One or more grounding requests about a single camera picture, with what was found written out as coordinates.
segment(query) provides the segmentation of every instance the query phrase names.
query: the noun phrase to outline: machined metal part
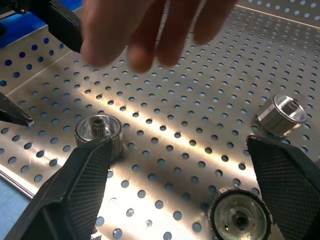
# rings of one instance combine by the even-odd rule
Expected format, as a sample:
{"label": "machined metal part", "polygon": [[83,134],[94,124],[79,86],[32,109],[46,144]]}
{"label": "machined metal part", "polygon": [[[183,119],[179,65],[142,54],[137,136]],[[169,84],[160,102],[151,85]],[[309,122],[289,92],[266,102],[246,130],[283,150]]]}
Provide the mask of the machined metal part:
{"label": "machined metal part", "polygon": [[268,240],[272,217],[253,193],[239,188],[221,188],[208,211],[209,225],[219,240]]}
{"label": "machined metal part", "polygon": [[211,239],[207,209],[216,189],[237,184],[259,193],[245,139],[267,135],[255,115],[274,94],[303,103],[308,122],[284,141],[320,161],[319,36],[237,6],[214,40],[196,46],[189,33],[177,65],[155,61],[137,74],[126,51],[108,67],[90,67],[44,27],[0,49],[1,91],[36,122],[28,129],[0,122],[0,174],[34,195],[77,147],[76,124],[105,112],[122,122],[124,148],[109,170],[101,239]]}
{"label": "machined metal part", "polygon": [[112,158],[118,157],[123,150],[123,129],[119,119],[108,114],[91,115],[82,119],[74,129],[77,146],[91,140],[110,136],[113,139]]}
{"label": "machined metal part", "polygon": [[307,113],[299,102],[284,94],[271,97],[258,110],[262,126],[277,137],[286,137],[307,121]]}

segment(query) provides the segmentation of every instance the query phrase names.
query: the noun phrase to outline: metal tray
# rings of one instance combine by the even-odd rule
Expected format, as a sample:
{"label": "metal tray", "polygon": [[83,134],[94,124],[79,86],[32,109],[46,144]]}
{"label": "metal tray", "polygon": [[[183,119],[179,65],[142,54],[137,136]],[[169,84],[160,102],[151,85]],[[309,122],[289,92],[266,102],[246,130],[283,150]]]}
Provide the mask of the metal tray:
{"label": "metal tray", "polygon": [[303,105],[308,122],[283,141],[320,162],[319,28],[249,4],[235,7],[209,44],[194,46],[190,33],[175,67],[154,63],[146,74],[130,70],[125,52],[89,67],[46,27],[1,49],[0,90],[35,125],[0,122],[0,175],[34,196],[76,147],[76,123],[111,114],[123,123],[124,152],[111,166],[96,235],[212,238],[207,210],[217,189],[260,194],[245,139],[267,135],[256,112],[272,95]]}

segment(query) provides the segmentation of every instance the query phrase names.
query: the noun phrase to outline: blue surface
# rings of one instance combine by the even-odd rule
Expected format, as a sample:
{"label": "blue surface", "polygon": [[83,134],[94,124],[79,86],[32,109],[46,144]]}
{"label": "blue surface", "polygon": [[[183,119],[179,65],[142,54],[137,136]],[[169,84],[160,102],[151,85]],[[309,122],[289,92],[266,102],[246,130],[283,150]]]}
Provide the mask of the blue surface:
{"label": "blue surface", "polygon": [[0,177],[0,239],[4,239],[30,200]]}

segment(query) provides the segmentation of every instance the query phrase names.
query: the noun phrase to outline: hand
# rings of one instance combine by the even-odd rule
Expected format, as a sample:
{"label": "hand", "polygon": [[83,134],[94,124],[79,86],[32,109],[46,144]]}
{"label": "hand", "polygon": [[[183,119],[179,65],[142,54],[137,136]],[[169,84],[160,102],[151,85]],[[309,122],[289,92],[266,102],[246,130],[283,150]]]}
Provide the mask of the hand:
{"label": "hand", "polygon": [[[89,64],[105,66],[128,45],[128,63],[137,72],[147,72],[154,57],[164,66],[173,66],[201,1],[171,0],[156,47],[166,0],[84,0],[81,53]],[[215,37],[236,1],[206,0],[193,30],[196,44]]]}

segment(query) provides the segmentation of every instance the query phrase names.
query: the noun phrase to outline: metal cylinder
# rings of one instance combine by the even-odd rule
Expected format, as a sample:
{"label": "metal cylinder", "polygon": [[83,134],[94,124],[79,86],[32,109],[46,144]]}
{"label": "metal cylinder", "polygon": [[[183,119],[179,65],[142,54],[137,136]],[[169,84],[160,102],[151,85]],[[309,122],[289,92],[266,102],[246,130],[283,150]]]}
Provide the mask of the metal cylinder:
{"label": "metal cylinder", "polygon": [[307,121],[307,114],[297,100],[276,94],[259,110],[257,117],[261,125],[277,137],[286,137]]}
{"label": "metal cylinder", "polygon": [[219,189],[208,211],[215,240],[268,240],[273,224],[265,204],[253,193]]}
{"label": "metal cylinder", "polygon": [[74,136],[77,146],[99,138],[112,138],[112,158],[119,156],[123,150],[122,124],[112,115],[91,115],[82,119],[74,129]]}

